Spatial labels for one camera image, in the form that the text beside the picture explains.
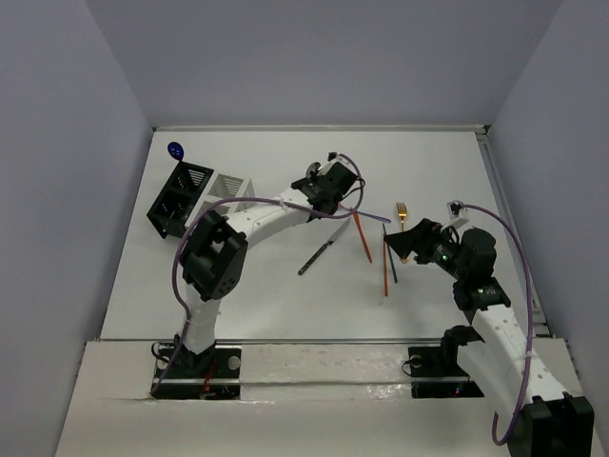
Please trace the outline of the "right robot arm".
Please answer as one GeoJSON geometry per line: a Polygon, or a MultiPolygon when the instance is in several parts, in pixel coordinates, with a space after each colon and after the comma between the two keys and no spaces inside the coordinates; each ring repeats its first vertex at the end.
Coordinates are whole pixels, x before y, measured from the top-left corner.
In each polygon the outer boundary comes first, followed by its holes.
{"type": "Polygon", "coordinates": [[[492,438],[512,456],[589,456],[595,412],[571,393],[533,348],[533,329],[522,327],[494,276],[496,240],[470,228],[455,239],[429,219],[384,238],[402,258],[434,264],[454,279],[453,297],[467,320],[447,330],[436,364],[463,371],[494,409],[492,438]]]}

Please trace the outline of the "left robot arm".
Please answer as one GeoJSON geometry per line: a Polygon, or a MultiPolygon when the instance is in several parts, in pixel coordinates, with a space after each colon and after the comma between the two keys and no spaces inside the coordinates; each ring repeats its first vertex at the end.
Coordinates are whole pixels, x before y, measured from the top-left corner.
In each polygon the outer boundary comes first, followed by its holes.
{"type": "Polygon", "coordinates": [[[169,361],[185,373],[199,376],[210,365],[216,342],[215,325],[220,304],[239,283],[248,251],[280,232],[316,219],[341,220],[339,204],[354,192],[353,209],[363,201],[365,180],[356,163],[343,153],[331,152],[305,177],[271,198],[228,197],[220,202],[251,203],[228,215],[213,204],[195,218],[177,248],[171,268],[171,287],[184,309],[184,322],[169,361]]]}

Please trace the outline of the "iridescent rainbow fork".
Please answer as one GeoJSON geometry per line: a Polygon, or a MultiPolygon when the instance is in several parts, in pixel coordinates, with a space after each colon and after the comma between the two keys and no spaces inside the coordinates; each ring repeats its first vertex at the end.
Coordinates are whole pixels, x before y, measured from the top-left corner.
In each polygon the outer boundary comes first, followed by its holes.
{"type": "MultiPolygon", "coordinates": [[[[352,207],[346,207],[346,206],[343,206],[342,204],[339,204],[339,209],[343,209],[345,211],[354,210],[352,207]]],[[[372,214],[372,213],[361,211],[361,210],[356,210],[355,212],[356,212],[356,214],[358,214],[360,216],[363,216],[363,217],[366,217],[369,219],[373,219],[373,220],[382,222],[384,224],[391,224],[391,222],[392,222],[391,219],[377,215],[377,214],[372,214]]]]}

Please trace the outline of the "pink-handled silver spoon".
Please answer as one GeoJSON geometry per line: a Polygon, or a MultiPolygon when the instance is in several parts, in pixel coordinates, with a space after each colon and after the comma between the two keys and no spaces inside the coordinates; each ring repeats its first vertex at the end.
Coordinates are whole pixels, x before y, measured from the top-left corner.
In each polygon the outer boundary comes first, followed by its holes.
{"type": "Polygon", "coordinates": [[[313,162],[305,171],[305,177],[310,180],[317,180],[322,173],[323,167],[320,162],[313,162]]]}

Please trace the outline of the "blue chopstick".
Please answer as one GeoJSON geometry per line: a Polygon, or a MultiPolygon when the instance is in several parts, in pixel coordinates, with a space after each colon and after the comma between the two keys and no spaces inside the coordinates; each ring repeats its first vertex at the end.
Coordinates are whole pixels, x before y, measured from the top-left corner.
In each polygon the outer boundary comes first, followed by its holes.
{"type": "MultiPolygon", "coordinates": [[[[383,223],[382,227],[383,227],[383,239],[384,239],[384,237],[387,235],[385,223],[383,223]]],[[[397,271],[395,268],[394,260],[392,257],[391,249],[390,249],[389,245],[386,243],[386,241],[384,241],[384,247],[386,250],[387,257],[388,257],[389,267],[390,267],[391,275],[393,278],[393,282],[394,282],[394,284],[398,284],[399,279],[398,279],[397,271]]]]}

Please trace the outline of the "orange-handled knife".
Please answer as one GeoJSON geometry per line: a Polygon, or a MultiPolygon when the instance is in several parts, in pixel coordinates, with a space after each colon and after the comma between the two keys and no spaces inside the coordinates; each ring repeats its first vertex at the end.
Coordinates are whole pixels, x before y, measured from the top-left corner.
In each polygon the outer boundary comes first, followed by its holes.
{"type": "Polygon", "coordinates": [[[360,239],[361,239],[361,242],[362,242],[362,245],[363,245],[363,250],[365,252],[365,256],[366,256],[368,262],[370,264],[372,264],[373,263],[372,253],[371,253],[370,247],[368,245],[368,242],[366,240],[366,237],[365,237],[365,234],[364,234],[364,231],[363,231],[363,226],[362,226],[362,223],[361,223],[360,216],[357,213],[357,211],[355,209],[353,209],[352,207],[349,207],[349,209],[353,212],[352,217],[353,217],[353,220],[355,222],[356,228],[357,228],[357,230],[359,232],[360,239]]]}

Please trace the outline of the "white cutlery holder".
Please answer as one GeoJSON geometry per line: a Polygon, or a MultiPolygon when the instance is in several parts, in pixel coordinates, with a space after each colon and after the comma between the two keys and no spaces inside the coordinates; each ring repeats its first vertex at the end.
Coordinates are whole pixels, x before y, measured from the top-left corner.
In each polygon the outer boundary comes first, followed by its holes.
{"type": "Polygon", "coordinates": [[[194,206],[186,219],[185,229],[188,229],[205,209],[208,209],[217,201],[254,196],[255,190],[250,178],[214,171],[201,194],[195,198],[194,206]]]}

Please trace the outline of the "black-handled steel knife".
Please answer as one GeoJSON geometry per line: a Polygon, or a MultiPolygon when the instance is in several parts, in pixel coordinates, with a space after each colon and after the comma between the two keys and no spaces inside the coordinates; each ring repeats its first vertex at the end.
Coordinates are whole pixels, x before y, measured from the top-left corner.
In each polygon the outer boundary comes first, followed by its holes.
{"type": "Polygon", "coordinates": [[[315,251],[315,253],[298,270],[298,275],[303,276],[310,269],[310,267],[323,255],[323,253],[343,235],[349,225],[349,220],[342,223],[339,228],[315,251]]]}

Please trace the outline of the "gold fork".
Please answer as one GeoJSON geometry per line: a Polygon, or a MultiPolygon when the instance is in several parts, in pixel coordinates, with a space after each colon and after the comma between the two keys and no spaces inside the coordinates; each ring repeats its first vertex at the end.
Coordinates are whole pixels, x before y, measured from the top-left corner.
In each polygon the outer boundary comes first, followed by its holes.
{"type": "Polygon", "coordinates": [[[407,211],[407,207],[405,205],[404,202],[397,202],[396,203],[396,213],[397,216],[400,220],[400,229],[401,232],[405,231],[405,220],[407,218],[408,215],[408,211],[407,211]]]}

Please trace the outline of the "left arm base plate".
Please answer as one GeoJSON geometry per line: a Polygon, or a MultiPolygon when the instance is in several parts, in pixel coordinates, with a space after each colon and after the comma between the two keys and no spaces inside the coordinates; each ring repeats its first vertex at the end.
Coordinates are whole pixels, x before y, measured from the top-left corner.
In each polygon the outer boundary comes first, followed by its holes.
{"type": "Polygon", "coordinates": [[[215,346],[199,355],[180,350],[169,367],[175,344],[157,342],[151,346],[155,365],[150,396],[158,400],[239,400],[241,397],[242,349],[215,346]]]}

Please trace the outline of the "white table edge rail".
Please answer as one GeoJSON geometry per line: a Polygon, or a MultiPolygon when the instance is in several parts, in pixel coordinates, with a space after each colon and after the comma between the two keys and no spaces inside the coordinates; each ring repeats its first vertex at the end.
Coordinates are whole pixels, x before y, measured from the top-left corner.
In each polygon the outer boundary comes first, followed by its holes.
{"type": "Polygon", "coordinates": [[[399,131],[399,132],[473,132],[486,134],[486,125],[425,125],[425,124],[398,124],[398,125],[201,125],[201,126],[164,126],[153,127],[154,132],[209,132],[209,131],[272,131],[272,132],[334,132],[334,131],[399,131]]]}

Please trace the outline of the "black cutlery holder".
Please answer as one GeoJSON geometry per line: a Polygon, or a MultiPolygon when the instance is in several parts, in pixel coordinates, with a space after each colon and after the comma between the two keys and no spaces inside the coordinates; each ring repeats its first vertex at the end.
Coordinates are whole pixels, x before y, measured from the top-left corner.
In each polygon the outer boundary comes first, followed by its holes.
{"type": "Polygon", "coordinates": [[[213,169],[179,162],[159,192],[147,218],[163,238],[181,238],[187,229],[187,219],[208,184],[213,169]]]}

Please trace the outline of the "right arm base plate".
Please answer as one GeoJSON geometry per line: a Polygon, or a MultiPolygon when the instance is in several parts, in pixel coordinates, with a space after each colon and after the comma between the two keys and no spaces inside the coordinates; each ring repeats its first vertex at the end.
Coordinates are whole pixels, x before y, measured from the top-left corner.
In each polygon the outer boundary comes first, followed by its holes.
{"type": "Polygon", "coordinates": [[[477,384],[461,368],[442,361],[440,347],[410,347],[401,369],[411,379],[414,399],[483,397],[477,384]]]}

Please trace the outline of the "orange chopstick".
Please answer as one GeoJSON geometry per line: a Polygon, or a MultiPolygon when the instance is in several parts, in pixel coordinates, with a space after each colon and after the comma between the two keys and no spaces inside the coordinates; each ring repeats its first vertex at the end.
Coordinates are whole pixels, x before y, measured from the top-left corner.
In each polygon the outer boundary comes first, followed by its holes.
{"type": "Polygon", "coordinates": [[[383,297],[388,297],[388,264],[387,264],[387,247],[383,241],[383,297]]]}

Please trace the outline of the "purple long spoon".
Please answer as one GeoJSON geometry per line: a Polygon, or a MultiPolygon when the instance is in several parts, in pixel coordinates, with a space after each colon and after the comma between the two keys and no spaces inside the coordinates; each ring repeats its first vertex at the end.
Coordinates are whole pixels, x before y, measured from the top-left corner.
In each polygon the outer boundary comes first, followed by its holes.
{"type": "Polygon", "coordinates": [[[167,144],[167,152],[174,160],[178,162],[182,162],[185,158],[184,147],[179,142],[169,142],[167,144]]]}

